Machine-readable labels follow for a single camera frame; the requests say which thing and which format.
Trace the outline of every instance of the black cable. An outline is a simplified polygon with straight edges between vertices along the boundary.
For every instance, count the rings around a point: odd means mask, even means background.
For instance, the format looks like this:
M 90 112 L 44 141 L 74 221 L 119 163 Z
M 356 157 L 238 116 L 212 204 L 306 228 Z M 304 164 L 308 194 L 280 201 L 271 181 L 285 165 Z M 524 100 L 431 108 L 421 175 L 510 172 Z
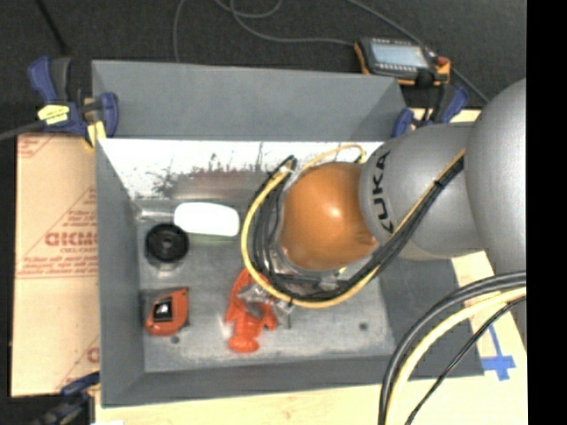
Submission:
M 485 279 L 473 282 L 465 287 L 455 290 L 448 296 L 441 299 L 432 308 L 430 308 L 430 310 L 419 321 L 417 321 L 401 339 L 398 347 L 390 358 L 382 381 L 378 424 L 384 425 L 385 416 L 387 414 L 387 405 L 390 399 L 391 389 L 393 385 L 393 379 L 397 375 L 400 365 L 407 357 L 409 349 L 412 347 L 417 337 L 425 328 L 428 328 L 432 322 L 437 322 L 441 314 L 445 313 L 447 310 L 455 307 L 456 305 L 460 305 L 464 301 L 495 291 L 511 290 L 514 288 L 523 287 L 525 286 L 525 284 L 525 272 L 498 274 L 493 277 L 487 277 Z
M 15 127 L 14 129 L 9 129 L 0 134 L 0 142 L 13 138 L 17 135 L 25 134 L 26 132 L 36 131 L 41 129 L 43 126 L 42 121 L 34 121 L 33 123 L 25 124 L 23 126 Z
M 405 220 L 403 225 L 394 233 L 394 235 L 384 245 L 378 247 L 378 249 L 370 257 L 369 261 L 356 274 L 348 279 L 348 281 L 341 285 L 338 285 L 334 290 L 319 290 L 308 294 L 299 294 L 289 289 L 283 278 L 281 276 L 278 276 L 278 273 L 274 271 L 273 261 L 269 253 L 269 247 L 266 249 L 266 247 L 263 246 L 263 242 L 260 240 L 262 238 L 257 237 L 259 234 L 259 232 L 256 231 L 257 227 L 263 228 L 260 233 L 264 235 L 268 234 L 266 228 L 269 225 L 270 216 L 274 211 L 275 204 L 277 204 L 278 202 L 277 199 L 279 197 L 279 194 L 281 193 L 281 190 L 283 190 L 280 189 L 279 191 L 277 191 L 276 188 L 275 190 L 270 192 L 270 194 L 274 194 L 272 196 L 272 199 L 265 200 L 265 202 L 260 206 L 260 209 L 263 208 L 262 213 L 260 213 L 260 210 L 258 211 L 258 218 L 254 222 L 255 229 L 252 232 L 254 235 L 254 239 L 252 241 L 252 255 L 254 257 L 257 257 L 258 255 L 262 257 L 262 259 L 254 260 L 254 266 L 260 268 L 260 272 L 267 276 L 267 278 L 277 290 L 289 296 L 291 299 L 311 300 L 318 302 L 337 298 L 338 296 L 341 296 L 351 290 L 354 285 L 356 285 L 363 277 L 369 275 L 372 270 L 378 267 L 378 270 L 374 274 L 374 276 L 376 277 L 378 273 L 383 272 L 384 269 L 386 269 L 390 265 L 390 263 L 400 254 L 411 236 L 415 233 L 424 215 L 431 207 L 437 196 L 441 193 L 445 186 L 462 171 L 463 166 L 464 156 L 461 156 L 454 162 L 451 168 L 449 168 L 443 174 L 442 177 L 435 181 L 435 183 L 431 187 L 431 190 L 425 196 L 421 204 L 417 206 L 417 208 Z M 293 278 L 291 276 L 289 282 L 293 283 Z
M 178 45 L 177 45 L 178 44 L 179 19 L 180 19 L 180 16 L 181 16 L 181 11 L 183 9 L 183 6 L 185 5 L 185 1 L 186 0 L 180 0 L 179 3 L 177 4 L 177 8 L 175 9 L 174 25 L 173 25 L 173 29 L 172 29 L 174 55 L 175 55 L 175 61 L 177 61 L 177 62 L 180 61 L 179 50 L 178 50 Z M 263 12 L 263 13 L 240 12 L 236 9 L 236 5 L 235 5 L 236 0 L 229 0 L 229 5 L 226 5 L 221 0 L 213 0 L 213 1 L 220 8 L 222 8 L 224 11 L 230 12 L 233 15 L 233 17 L 235 18 L 235 20 L 237 21 L 237 23 L 244 30 L 246 30 L 249 33 L 251 33 L 252 35 L 254 35 L 254 36 L 256 36 L 260 39 L 264 39 L 266 41 L 271 41 L 271 42 L 274 42 L 274 43 L 333 43 L 333 44 L 345 45 L 345 46 L 349 46 L 349 47 L 352 47 L 352 45 L 353 45 L 352 42 L 348 42 L 346 40 L 337 39 L 337 38 L 327 38 L 327 37 L 280 38 L 280 37 L 276 37 L 276 36 L 272 36 L 272 35 L 265 35 L 265 34 L 255 30 L 255 29 L 247 26 L 244 23 L 243 18 L 244 19 L 264 19 L 264 18 L 267 18 L 267 17 L 273 15 L 274 13 L 276 13 L 280 9 L 281 4 L 282 4 L 282 0 L 277 0 L 276 4 L 270 10 Z M 369 14 L 371 14 L 374 17 L 379 18 L 385 24 L 394 28 L 395 30 L 400 32 L 402 35 L 406 36 L 408 39 L 410 39 L 414 43 L 424 45 L 424 42 L 422 42 L 417 36 L 413 35 L 409 31 L 407 31 L 407 29 L 405 29 L 402 25 L 396 23 L 392 19 L 387 18 L 383 13 L 372 9 L 369 6 L 367 6 L 366 4 L 358 2 L 357 0 L 343 0 L 343 1 L 345 1 L 349 4 L 352 4 L 353 6 L 356 6 L 357 8 L 360 8 L 360 9 L 364 10 L 365 12 L 368 12 Z M 467 86 L 469 86 L 469 88 L 472 89 L 472 91 L 474 91 L 483 101 L 485 101 L 485 103 L 488 103 L 488 98 L 476 86 L 474 86 L 474 84 L 472 82 L 470 82 L 466 77 L 464 77 L 454 67 L 452 68 L 452 71 L 453 71 L 453 73 L 456 77 L 458 77 L 462 82 L 464 82 Z
M 35 4 L 37 4 L 40 13 L 43 15 L 45 22 L 47 22 L 47 25 L 50 28 L 50 31 L 53 34 L 53 37 L 55 38 L 55 41 L 59 46 L 59 53 L 62 56 L 66 57 L 71 51 L 71 48 L 66 44 L 65 40 L 63 39 L 63 36 L 61 36 L 61 33 L 59 32 L 57 26 L 55 25 L 55 22 L 51 18 L 50 12 L 45 6 L 45 3 L 43 2 L 43 0 L 35 0 Z
M 525 301 L 525 297 L 521 297 L 514 301 L 507 303 L 503 306 L 498 312 L 496 312 L 493 316 L 491 316 L 486 322 L 480 327 L 477 332 L 467 341 L 467 343 L 461 348 L 461 350 L 454 356 L 453 360 L 445 367 L 445 369 L 441 372 L 435 383 L 430 387 L 427 393 L 423 396 L 423 398 L 419 401 L 417 406 L 409 415 L 408 419 L 406 420 L 405 425 L 411 425 L 411 423 L 416 418 L 417 414 L 425 404 L 425 402 L 430 398 L 431 395 L 439 388 L 439 386 L 445 381 L 445 379 L 450 375 L 453 369 L 461 362 L 462 358 L 470 351 L 470 349 L 474 346 L 474 344 L 478 341 L 478 339 L 488 330 L 488 328 L 500 317 L 508 312 L 511 308 L 515 307 L 516 305 L 520 304 L 521 302 Z

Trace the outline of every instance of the yellow clamp label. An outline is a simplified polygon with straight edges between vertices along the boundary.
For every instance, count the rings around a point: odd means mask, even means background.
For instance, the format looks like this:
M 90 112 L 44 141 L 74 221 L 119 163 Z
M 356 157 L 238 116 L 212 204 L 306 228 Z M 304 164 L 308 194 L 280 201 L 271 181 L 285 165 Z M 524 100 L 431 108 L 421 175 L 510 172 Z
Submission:
M 48 126 L 51 126 L 65 121 L 69 112 L 69 107 L 66 105 L 48 104 L 37 113 L 37 117 L 45 121 Z
M 90 145 L 94 148 L 97 140 L 106 138 L 105 125 L 102 121 L 97 121 L 87 127 L 87 134 L 89 135 Z

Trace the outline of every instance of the white computer mouse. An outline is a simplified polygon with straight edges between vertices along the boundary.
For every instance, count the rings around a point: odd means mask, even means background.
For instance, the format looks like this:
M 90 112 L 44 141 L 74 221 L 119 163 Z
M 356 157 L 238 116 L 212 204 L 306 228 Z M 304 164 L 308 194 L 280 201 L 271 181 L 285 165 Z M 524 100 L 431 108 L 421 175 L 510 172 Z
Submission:
M 174 224 L 186 233 L 236 236 L 240 230 L 237 210 L 208 202 L 187 202 L 175 208 Z

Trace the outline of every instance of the blue tape marking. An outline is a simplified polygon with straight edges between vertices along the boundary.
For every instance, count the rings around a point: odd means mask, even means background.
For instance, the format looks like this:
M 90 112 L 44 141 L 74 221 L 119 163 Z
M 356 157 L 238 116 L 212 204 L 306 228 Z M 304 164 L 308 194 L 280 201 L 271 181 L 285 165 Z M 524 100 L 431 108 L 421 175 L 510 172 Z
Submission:
M 504 356 L 502 354 L 494 327 L 491 325 L 488 327 L 488 330 L 490 331 L 490 337 L 493 339 L 494 348 L 496 348 L 496 356 L 480 358 L 480 363 L 485 371 L 494 370 L 498 375 L 498 381 L 506 381 L 510 379 L 508 370 L 516 368 L 516 363 L 512 356 Z

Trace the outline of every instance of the yellow cable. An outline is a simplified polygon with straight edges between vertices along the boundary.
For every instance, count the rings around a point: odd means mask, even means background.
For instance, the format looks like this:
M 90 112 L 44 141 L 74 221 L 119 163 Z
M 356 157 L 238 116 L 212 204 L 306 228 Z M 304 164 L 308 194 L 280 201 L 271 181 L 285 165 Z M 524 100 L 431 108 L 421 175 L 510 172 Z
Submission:
M 350 148 L 357 148 L 358 150 L 360 150 L 361 151 L 361 160 L 364 160 L 365 151 L 359 144 L 357 144 L 357 143 L 346 143 L 346 144 L 338 146 L 337 148 L 334 148 L 332 150 L 325 151 L 323 154 L 321 154 L 321 155 L 317 156 L 316 158 L 314 158 L 313 160 L 307 162 L 301 170 L 302 171 L 307 170 L 308 168 L 310 168 L 311 166 L 313 166 L 314 164 L 316 164 L 317 162 L 319 162 L 323 158 L 327 158 L 331 154 L 334 154 L 334 153 L 342 151 L 342 150 L 347 150 L 347 149 L 350 149 Z M 443 169 L 443 171 L 438 175 L 436 181 L 439 181 L 439 179 L 442 178 L 443 175 L 445 175 L 445 173 L 450 168 L 452 168 L 454 166 L 454 164 L 461 158 L 461 156 L 463 154 L 464 154 L 464 149 L 461 150 L 461 152 L 457 156 L 455 156 L 454 159 Z M 248 272 L 250 273 L 252 278 L 264 290 L 266 290 L 269 294 L 271 294 L 275 298 L 278 298 L 278 299 L 281 299 L 283 301 L 290 302 L 290 303 L 293 303 L 295 305 L 299 305 L 299 306 L 305 307 L 305 308 L 331 307 L 331 306 L 334 306 L 336 304 L 340 304 L 343 301 L 346 301 L 348 298 L 351 298 L 356 293 L 358 293 L 364 286 L 366 286 L 366 284 L 368 282 L 370 282 L 370 280 L 375 275 L 375 273 L 378 272 L 378 270 L 380 269 L 381 265 L 378 265 L 372 271 L 370 271 L 367 275 L 362 277 L 349 291 L 347 291 L 347 292 L 345 292 L 345 293 L 343 293 L 343 294 L 341 294 L 337 297 L 334 297 L 334 298 L 331 298 L 331 299 L 326 299 L 326 300 L 323 300 L 323 301 L 306 301 L 306 300 L 302 300 L 302 299 L 294 299 L 294 298 L 286 295 L 285 293 L 282 293 L 281 291 L 277 290 L 276 288 L 274 288 L 269 282 L 264 281 L 264 279 L 261 277 L 260 273 L 258 271 L 256 271 L 256 269 L 254 269 L 254 266 L 252 265 L 252 261 L 250 260 L 250 255 L 248 253 L 248 233 L 250 231 L 250 226 L 252 224 L 252 218 L 253 218 L 254 214 L 256 213 L 256 211 L 258 210 L 258 208 L 263 203 L 263 201 L 266 199 L 268 194 L 273 189 L 275 189 L 276 186 L 280 182 L 282 182 L 285 179 L 285 177 L 291 172 L 290 164 L 291 164 L 291 161 L 288 162 L 282 168 L 280 168 L 280 170 L 273 175 L 272 179 L 268 182 L 268 184 L 264 187 L 264 189 L 260 192 L 260 194 L 258 194 L 258 196 L 252 202 L 250 208 L 248 209 L 248 213 L 246 214 L 245 221 L 242 225 L 242 232 L 241 232 L 241 237 L 240 237 L 240 251 L 242 253 L 242 258 L 243 258 L 243 261 L 245 263 L 246 269 L 248 269 Z M 398 233 L 401 226 L 409 219 L 409 217 L 412 215 L 412 213 L 415 211 L 415 209 L 424 201 L 426 195 L 429 193 L 431 188 L 434 187 L 434 185 L 435 185 L 435 182 L 432 183 L 431 186 L 422 194 L 422 196 L 419 198 L 419 200 L 417 200 L 416 204 L 409 210 L 409 212 L 406 214 L 404 219 L 400 222 L 400 224 L 394 230 L 391 237 L 394 237 Z
M 362 148 L 358 143 L 345 143 L 344 145 L 340 145 L 337 148 L 333 148 L 332 150 L 325 151 L 323 154 L 320 154 L 316 158 L 307 162 L 302 168 L 301 171 L 307 170 L 308 168 L 314 166 L 320 160 L 323 160 L 330 156 L 331 154 L 335 154 L 336 152 L 349 150 L 350 148 L 356 148 L 358 151 L 361 152 L 361 158 L 358 160 L 359 164 L 362 164 L 366 159 L 366 151 Z
M 510 301 L 518 299 L 526 295 L 526 288 L 518 288 L 512 291 L 507 291 L 505 293 L 500 293 L 496 296 L 489 297 L 483 301 L 477 302 L 474 305 L 470 305 L 463 308 L 459 312 L 449 316 L 444 321 L 442 321 L 436 328 L 434 328 L 425 338 L 419 343 L 419 345 L 410 353 L 406 362 L 402 366 L 397 376 L 396 382 L 392 387 L 392 395 L 388 401 L 387 416 L 385 418 L 386 425 L 394 424 L 395 408 L 397 399 L 400 396 L 400 392 L 403 386 L 409 379 L 409 376 L 416 368 L 417 363 L 422 358 L 422 356 L 431 348 L 431 346 L 443 335 L 446 334 L 448 330 L 456 326 L 461 321 L 470 318 L 472 315 L 485 310 L 486 308 L 493 307 L 496 305 L 504 305 Z
M 250 231 L 250 225 L 252 224 L 253 215 L 256 213 L 257 209 L 260 207 L 261 203 L 264 201 L 266 196 L 280 183 L 284 180 L 285 176 L 289 173 L 289 170 L 280 170 L 277 172 L 274 177 L 268 182 L 266 187 L 263 191 L 254 199 L 248 213 L 246 214 L 245 221 L 242 225 L 242 234 L 240 237 L 240 251 L 242 252 L 242 258 L 244 260 L 246 269 L 252 276 L 252 278 L 269 294 L 274 296 L 275 298 L 282 299 L 285 302 L 290 302 L 295 305 L 299 305 L 301 307 L 306 308 L 324 308 L 324 307 L 331 307 L 333 305 L 339 304 L 348 298 L 354 296 L 358 291 L 362 289 L 372 278 L 374 273 L 377 271 L 377 268 L 370 271 L 366 276 L 359 280 L 349 291 L 343 293 L 340 296 L 334 297 L 333 299 L 328 299 L 325 301 L 306 301 L 301 299 L 294 299 L 281 291 L 276 290 L 269 282 L 266 282 L 260 275 L 254 266 L 252 265 L 252 261 L 250 260 L 250 255 L 248 254 L 248 233 Z

